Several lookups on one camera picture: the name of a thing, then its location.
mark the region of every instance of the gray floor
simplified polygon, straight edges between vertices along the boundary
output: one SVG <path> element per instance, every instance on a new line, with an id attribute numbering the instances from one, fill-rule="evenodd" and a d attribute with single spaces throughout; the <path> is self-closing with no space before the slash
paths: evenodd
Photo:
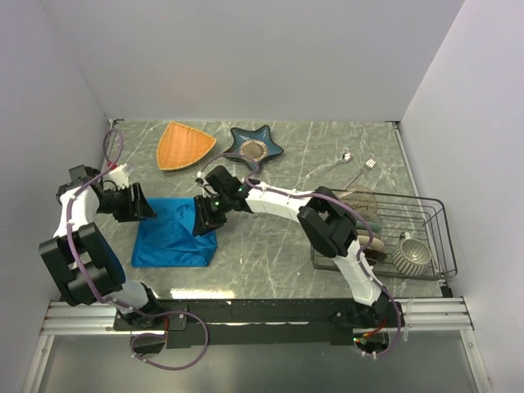
<path id="1" fill-rule="evenodd" d="M 204 162 L 231 145 L 229 129 L 257 129 L 269 124 L 273 140 L 285 153 L 264 166 L 259 178 L 277 187 L 312 190 L 318 185 L 343 187 L 369 158 L 375 168 L 358 184 L 376 192 L 413 195 L 408 172 L 391 124 L 337 122 L 186 122 L 217 138 L 208 156 L 192 167 L 163 172 L 156 165 L 156 146 L 168 122 L 130 121 L 120 125 L 125 137 L 121 163 L 135 167 L 134 182 L 142 184 L 147 197 L 194 197 L 201 192 L 195 184 Z M 315 174 L 350 150 L 355 158 L 322 179 Z M 221 159 L 241 177 L 244 164 Z M 339 273 L 314 270 L 309 261 L 309 242 L 301 227 L 268 215 L 232 212 L 228 224 L 218 232 L 219 249 L 206 268 L 135 269 L 130 265 L 138 225 L 117 224 L 111 217 L 98 224 L 119 256 L 129 279 L 152 287 L 162 298 L 317 298 L 350 297 L 350 289 Z M 383 278 L 395 296 L 441 296 L 436 282 Z"/>
<path id="2" fill-rule="evenodd" d="M 164 350 L 182 365 L 201 350 Z M 211 346 L 192 368 L 169 372 L 130 359 L 129 337 L 57 337 L 40 392 L 474 392 L 459 332 L 411 332 L 377 361 L 328 344 Z"/>

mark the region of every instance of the mug handle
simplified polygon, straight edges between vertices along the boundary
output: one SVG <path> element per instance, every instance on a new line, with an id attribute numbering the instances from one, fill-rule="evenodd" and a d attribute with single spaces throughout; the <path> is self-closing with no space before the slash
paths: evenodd
<path id="1" fill-rule="evenodd" d="M 402 232 L 400 234 L 400 241 L 402 242 L 403 240 L 405 239 L 410 239 L 411 238 L 411 235 L 409 234 L 409 232 Z"/>

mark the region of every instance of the marble countertop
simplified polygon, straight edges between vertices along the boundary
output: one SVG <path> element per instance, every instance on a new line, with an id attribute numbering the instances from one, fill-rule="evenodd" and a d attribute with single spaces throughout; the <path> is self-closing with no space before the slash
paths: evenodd
<path id="1" fill-rule="evenodd" d="M 211 157 L 231 146 L 232 127 L 257 129 L 268 124 L 273 140 L 285 150 L 265 163 L 258 178 L 277 187 L 313 190 L 318 185 L 343 187 L 364 162 L 377 164 L 355 184 L 376 192 L 413 195 L 408 172 L 390 123 L 193 121 L 181 122 L 212 135 L 217 143 L 208 156 L 189 168 L 164 172 L 156 165 L 156 146 L 168 121 L 126 121 L 120 163 L 134 166 L 133 182 L 140 182 L 147 197 L 194 197 L 201 189 L 197 171 Z M 338 160 L 354 155 L 321 180 L 315 175 Z M 217 160 L 233 175 L 249 173 L 243 163 Z M 117 224 L 99 215 L 97 224 L 120 258 L 128 279 L 144 282 L 160 298 L 326 298 L 350 297 L 338 272 L 311 266 L 309 242 L 301 227 L 269 215 L 228 214 L 228 224 L 217 231 L 219 249 L 205 268 L 136 269 L 130 264 L 138 224 Z M 380 277 L 396 297 L 440 297 L 437 282 Z"/>

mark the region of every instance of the blue cloth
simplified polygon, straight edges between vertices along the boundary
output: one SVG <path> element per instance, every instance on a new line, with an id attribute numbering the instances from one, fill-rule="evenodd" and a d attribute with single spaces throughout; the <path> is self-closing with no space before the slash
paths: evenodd
<path id="1" fill-rule="evenodd" d="M 138 225 L 131 265 L 135 268 L 207 266 L 218 247 L 215 231 L 193 236 L 195 202 L 187 198 L 148 198 L 155 219 Z"/>

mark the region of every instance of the blue star-shaped plate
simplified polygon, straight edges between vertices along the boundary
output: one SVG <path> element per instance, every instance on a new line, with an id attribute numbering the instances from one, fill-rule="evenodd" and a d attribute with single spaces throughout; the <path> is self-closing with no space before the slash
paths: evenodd
<path id="1" fill-rule="evenodd" d="M 280 156 L 284 152 L 284 149 L 271 139 L 271 129 L 268 125 L 263 125 L 256 131 L 233 127 L 231 134 L 233 136 L 233 144 L 224 153 L 243 154 L 251 157 L 260 164 L 266 160 Z M 251 170 L 255 170 L 255 164 L 250 161 L 244 161 L 234 157 L 227 158 L 232 161 L 246 162 Z"/>

